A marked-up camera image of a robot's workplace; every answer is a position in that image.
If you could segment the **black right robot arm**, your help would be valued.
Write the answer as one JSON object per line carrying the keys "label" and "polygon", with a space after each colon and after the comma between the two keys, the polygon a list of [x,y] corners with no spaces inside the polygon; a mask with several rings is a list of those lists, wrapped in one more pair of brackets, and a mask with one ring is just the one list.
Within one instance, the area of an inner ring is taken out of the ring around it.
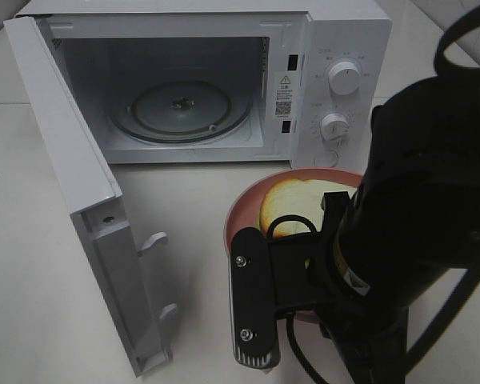
{"label": "black right robot arm", "polygon": [[368,167],[321,228],[270,251],[306,256],[314,308],[356,383],[402,383],[480,283],[480,70],[438,74],[374,108]]}

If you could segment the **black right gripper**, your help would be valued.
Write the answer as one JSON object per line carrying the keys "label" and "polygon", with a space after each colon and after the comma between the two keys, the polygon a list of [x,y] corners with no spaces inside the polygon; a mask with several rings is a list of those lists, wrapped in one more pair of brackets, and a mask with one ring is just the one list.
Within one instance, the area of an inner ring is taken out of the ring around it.
{"label": "black right gripper", "polygon": [[270,320],[299,310],[325,317],[327,311],[363,316],[367,308],[340,278],[334,264],[334,240],[350,203],[347,192],[325,192],[322,229],[297,214],[284,214],[269,225],[266,241],[270,256],[273,303],[266,308]]}

